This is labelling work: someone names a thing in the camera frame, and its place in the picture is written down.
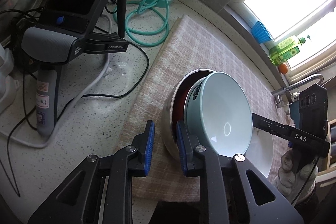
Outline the right gloved hand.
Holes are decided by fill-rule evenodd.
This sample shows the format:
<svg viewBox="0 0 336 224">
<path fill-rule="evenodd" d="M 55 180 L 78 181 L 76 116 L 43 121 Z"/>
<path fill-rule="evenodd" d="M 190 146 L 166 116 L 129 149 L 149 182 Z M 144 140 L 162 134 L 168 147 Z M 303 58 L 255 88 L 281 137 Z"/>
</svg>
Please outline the right gloved hand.
<svg viewBox="0 0 336 224">
<path fill-rule="evenodd" d="M 310 163 L 301 168 L 299 172 L 293 171 L 293 164 L 297 161 L 293 150 L 289 150 L 281 157 L 281 165 L 277 176 L 273 179 L 272 185 L 289 201 L 292 202 L 299 194 L 299 191 L 307 181 L 296 202 L 299 204 L 308 199 L 315 190 L 315 178 L 318 167 L 315 166 L 317 157 Z"/>
</svg>

